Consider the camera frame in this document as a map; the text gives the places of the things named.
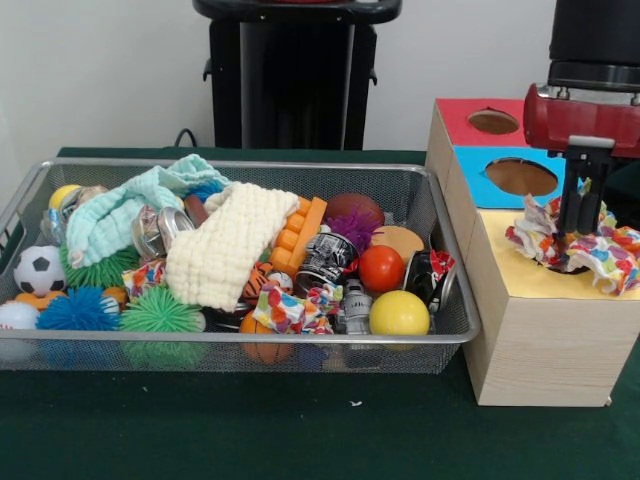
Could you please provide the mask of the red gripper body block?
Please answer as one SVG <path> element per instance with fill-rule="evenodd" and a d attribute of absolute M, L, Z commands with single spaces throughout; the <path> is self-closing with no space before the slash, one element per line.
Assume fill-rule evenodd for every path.
<path fill-rule="evenodd" d="M 582 146 L 639 154 L 639 95 L 533 84 L 524 100 L 526 142 L 564 152 Z"/>

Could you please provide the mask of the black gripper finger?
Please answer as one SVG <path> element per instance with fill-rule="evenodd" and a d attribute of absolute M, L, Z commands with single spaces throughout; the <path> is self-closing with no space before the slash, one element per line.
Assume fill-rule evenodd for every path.
<path fill-rule="evenodd" d="M 596 231 L 606 179 L 610 173 L 610 157 L 607 153 L 590 153 L 581 173 L 584 181 L 579 214 L 579 233 Z"/>
<path fill-rule="evenodd" d="M 577 229 L 581 196 L 578 192 L 580 172 L 580 154 L 576 149 L 568 149 L 565 154 L 565 173 L 558 217 L 558 231 L 562 234 L 574 232 Z"/>

